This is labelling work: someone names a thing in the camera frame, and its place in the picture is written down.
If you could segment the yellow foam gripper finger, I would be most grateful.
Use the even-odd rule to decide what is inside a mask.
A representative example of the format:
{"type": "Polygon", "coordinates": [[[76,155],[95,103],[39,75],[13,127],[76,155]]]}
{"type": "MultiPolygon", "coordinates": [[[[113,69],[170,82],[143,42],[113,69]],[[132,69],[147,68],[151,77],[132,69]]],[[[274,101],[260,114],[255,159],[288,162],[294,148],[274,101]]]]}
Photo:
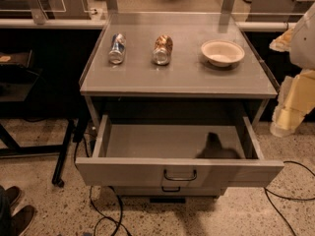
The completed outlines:
{"type": "Polygon", "coordinates": [[[304,117],[315,108],[314,31],[288,29],[272,41],[270,48],[287,51],[290,62],[301,69],[294,78],[284,78],[272,117],[271,133],[285,137],[293,134],[304,117]]]}

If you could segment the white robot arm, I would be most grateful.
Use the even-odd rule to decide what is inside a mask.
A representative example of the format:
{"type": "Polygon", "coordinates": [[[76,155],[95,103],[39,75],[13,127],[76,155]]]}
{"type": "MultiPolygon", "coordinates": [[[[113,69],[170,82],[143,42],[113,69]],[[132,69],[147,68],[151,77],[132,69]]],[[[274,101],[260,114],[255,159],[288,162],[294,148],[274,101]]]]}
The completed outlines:
{"type": "Polygon", "coordinates": [[[284,78],[272,117],[270,132],[276,137],[285,137],[293,134],[315,108],[315,5],[293,29],[274,39],[270,48],[288,51],[290,62],[301,69],[294,78],[284,78]]]}

